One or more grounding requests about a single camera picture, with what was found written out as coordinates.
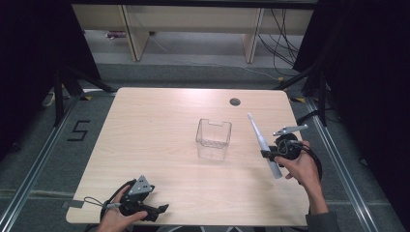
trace wooden table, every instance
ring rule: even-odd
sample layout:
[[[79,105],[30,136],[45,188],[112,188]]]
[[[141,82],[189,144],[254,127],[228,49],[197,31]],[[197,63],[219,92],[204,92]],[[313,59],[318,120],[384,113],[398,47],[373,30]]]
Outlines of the wooden table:
[[[233,98],[241,104],[231,105]],[[156,188],[144,202],[169,204],[156,225],[306,225],[303,187],[273,177],[260,155],[249,112],[270,145],[274,131],[296,125],[282,91],[120,89],[74,200],[92,196],[105,201],[126,181],[145,175]],[[225,161],[198,157],[195,136],[201,118],[232,123]],[[100,210],[85,203],[70,208],[67,221],[97,223]]]

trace clear plastic container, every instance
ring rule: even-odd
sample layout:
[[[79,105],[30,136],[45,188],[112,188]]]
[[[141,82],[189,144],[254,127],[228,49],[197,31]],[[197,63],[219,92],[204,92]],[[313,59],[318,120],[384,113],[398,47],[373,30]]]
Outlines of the clear plastic container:
[[[198,155],[204,159],[225,160],[232,124],[228,122],[201,119],[196,133]]]

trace black sleeve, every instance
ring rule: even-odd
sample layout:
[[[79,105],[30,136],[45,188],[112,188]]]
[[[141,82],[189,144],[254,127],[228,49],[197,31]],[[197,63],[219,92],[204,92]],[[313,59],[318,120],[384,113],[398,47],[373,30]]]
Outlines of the black sleeve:
[[[337,215],[329,212],[321,215],[306,215],[307,228],[309,232],[339,232]]]

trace black curtain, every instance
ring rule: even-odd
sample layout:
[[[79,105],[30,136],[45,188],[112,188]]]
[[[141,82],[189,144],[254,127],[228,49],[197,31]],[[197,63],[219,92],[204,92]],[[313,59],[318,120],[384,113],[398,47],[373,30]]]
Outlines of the black curtain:
[[[324,67],[326,81],[343,123],[410,231],[410,2],[361,0],[352,6]],[[313,22],[326,20],[322,15]],[[310,25],[317,29],[310,36],[319,38],[321,27]]]
[[[1,160],[41,108],[59,66],[96,79],[100,74],[72,6],[63,0],[0,1],[0,35]]]
[[[317,1],[293,66],[294,70],[302,72],[317,60],[345,5],[343,0]]]

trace human hand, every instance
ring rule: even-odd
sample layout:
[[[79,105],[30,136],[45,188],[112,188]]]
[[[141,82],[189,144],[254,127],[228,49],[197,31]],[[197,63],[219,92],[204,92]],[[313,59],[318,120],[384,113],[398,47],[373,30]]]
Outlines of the human hand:
[[[126,186],[121,189],[118,194],[114,197],[111,203],[118,203],[121,200],[122,195],[130,188],[131,186]],[[145,211],[137,212],[130,216],[123,216],[118,208],[109,209],[105,212],[105,215],[102,218],[98,232],[122,232],[133,222],[144,219],[148,216],[148,213]]]
[[[302,144],[304,147],[309,147],[307,141],[302,141]],[[275,157],[275,162],[283,165],[289,171],[286,179],[294,177],[305,188],[310,202],[310,211],[313,215],[329,212],[316,163],[306,151],[302,150],[301,154],[293,160]]]
[[[304,147],[309,147],[307,141],[302,141],[302,144]],[[302,150],[301,154],[293,160],[275,157],[275,162],[283,165],[289,171],[286,179],[294,177],[305,188],[311,185],[320,185],[316,163],[306,151]]]

